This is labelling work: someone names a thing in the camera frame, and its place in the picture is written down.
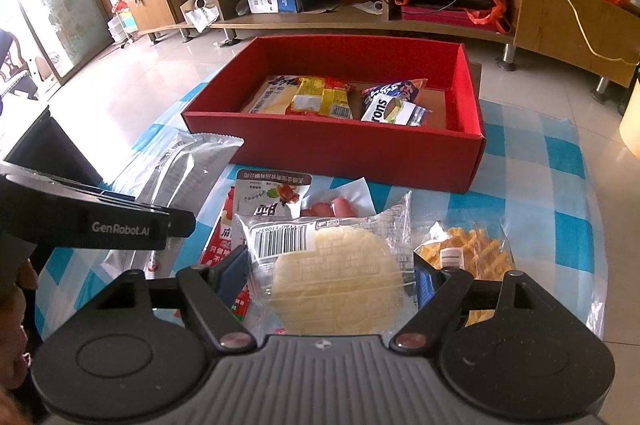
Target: barcode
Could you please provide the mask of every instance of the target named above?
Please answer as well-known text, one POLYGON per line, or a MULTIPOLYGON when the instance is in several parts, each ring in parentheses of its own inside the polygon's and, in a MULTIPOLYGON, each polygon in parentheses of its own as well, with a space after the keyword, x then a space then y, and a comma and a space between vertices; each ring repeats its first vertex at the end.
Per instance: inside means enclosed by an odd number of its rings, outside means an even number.
POLYGON ((465 268, 465 254, 462 248, 444 248, 440 250, 440 267, 465 268))
POLYGON ((331 116, 334 118, 351 119, 351 109, 348 105, 335 104, 331 108, 331 116))
POLYGON ((290 251, 305 251, 306 228, 303 226, 265 228, 255 236, 258 257, 273 257, 290 251))

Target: cream colored cylinder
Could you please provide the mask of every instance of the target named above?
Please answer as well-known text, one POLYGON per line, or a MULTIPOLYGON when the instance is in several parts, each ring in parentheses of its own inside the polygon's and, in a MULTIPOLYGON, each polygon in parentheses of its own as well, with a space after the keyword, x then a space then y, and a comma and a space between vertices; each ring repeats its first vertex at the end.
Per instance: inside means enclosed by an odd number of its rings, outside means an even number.
POLYGON ((620 135, 628 149, 640 159, 640 84, 636 84, 620 122, 620 135))

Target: wooden chair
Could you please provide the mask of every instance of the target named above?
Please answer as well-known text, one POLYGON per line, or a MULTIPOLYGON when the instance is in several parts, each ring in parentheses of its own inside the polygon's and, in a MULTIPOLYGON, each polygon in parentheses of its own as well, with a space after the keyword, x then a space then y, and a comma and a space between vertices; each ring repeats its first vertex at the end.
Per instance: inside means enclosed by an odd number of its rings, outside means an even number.
POLYGON ((28 71, 29 66, 27 61, 22 58, 22 52, 20 50, 20 42, 13 33, 0 29, 0 77, 3 82, 8 82, 16 74, 23 71, 28 71), (11 48, 15 44, 16 55, 15 59, 12 56, 11 48))

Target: blue checkered tablecloth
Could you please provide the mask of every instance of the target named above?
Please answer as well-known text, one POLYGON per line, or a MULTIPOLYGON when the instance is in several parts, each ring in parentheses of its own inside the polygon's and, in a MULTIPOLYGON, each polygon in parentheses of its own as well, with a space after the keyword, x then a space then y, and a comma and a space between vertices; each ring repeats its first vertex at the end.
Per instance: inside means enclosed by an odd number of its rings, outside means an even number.
MULTIPOLYGON (((207 84, 197 85, 135 143, 132 161, 111 183, 117 192, 137 195, 168 149, 178 130, 186 127, 180 112, 207 84)), ((414 189, 412 217, 473 213, 476 219, 501 218, 516 267, 603 334, 607 292, 607 262, 602 220, 593 187, 569 121, 547 118, 530 110, 481 101, 487 145, 478 174, 466 194, 414 189)), ((238 166, 229 165, 188 238, 174 272, 198 261, 222 209, 238 166)), ((342 178, 314 176, 310 192, 335 188, 342 178)), ((377 211, 398 201, 400 186, 369 183, 377 211)), ((76 310, 102 290, 111 277, 101 266, 107 251, 57 248, 40 274, 36 293, 36 325, 48 337, 76 310)))

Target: snack package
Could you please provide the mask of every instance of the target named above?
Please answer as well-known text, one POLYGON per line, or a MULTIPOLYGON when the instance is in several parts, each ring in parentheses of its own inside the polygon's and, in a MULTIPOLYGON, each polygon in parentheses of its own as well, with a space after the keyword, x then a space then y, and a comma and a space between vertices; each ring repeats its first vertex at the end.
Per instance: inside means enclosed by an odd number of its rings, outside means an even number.
POLYGON ((431 111, 386 94, 377 94, 362 116, 362 121, 418 127, 431 111))
POLYGON ((386 94, 392 98, 399 98, 413 102, 418 96, 421 88, 427 83, 426 79, 421 80, 403 80, 395 84, 377 85, 376 87, 368 87, 361 91, 364 109, 367 110, 373 99, 379 94, 386 94))
POLYGON ((302 199, 302 217, 369 217, 376 215, 367 180, 316 190, 302 199))
MULTIPOLYGON (((160 158, 136 198, 137 202, 200 213, 242 138, 180 131, 160 158)), ((102 263, 110 275, 142 269, 148 279, 169 277, 183 238, 170 237, 163 250, 112 250, 102 263)))
POLYGON ((349 85, 332 78, 300 76, 288 114, 311 114, 338 119, 353 119, 347 92, 349 85))
POLYGON ((250 104, 252 114, 285 114, 298 90, 297 76, 274 76, 267 79, 250 104))
MULTIPOLYGON (((233 214, 263 215, 288 221, 300 217, 302 198, 311 186, 309 174, 282 170, 240 169, 236 175, 233 214)), ((234 220, 231 249, 244 244, 240 224, 234 220)))
POLYGON ((415 314, 410 192, 372 217, 265 221, 235 215, 251 255, 249 288, 265 309, 258 341, 296 335, 388 339, 415 314))
MULTIPOLYGON (((231 221, 233 218, 233 204, 234 204, 234 187, 229 189, 226 195, 225 204, 220 210, 220 215, 216 221, 216 225, 209 236, 209 242, 205 247, 198 264, 205 264, 207 266, 215 266, 222 261, 229 253, 231 253, 231 221)), ((249 296, 249 289, 247 286, 242 288, 242 291, 236 297, 234 305, 231 307, 231 312, 236 316, 239 321, 244 320, 247 308, 251 302, 249 296)))
MULTIPOLYGON (((478 280, 502 280, 514 269, 511 248, 497 221, 435 221, 418 240, 415 252, 436 269, 458 267, 478 280)), ((467 325, 493 315, 493 310, 471 311, 467 325)))

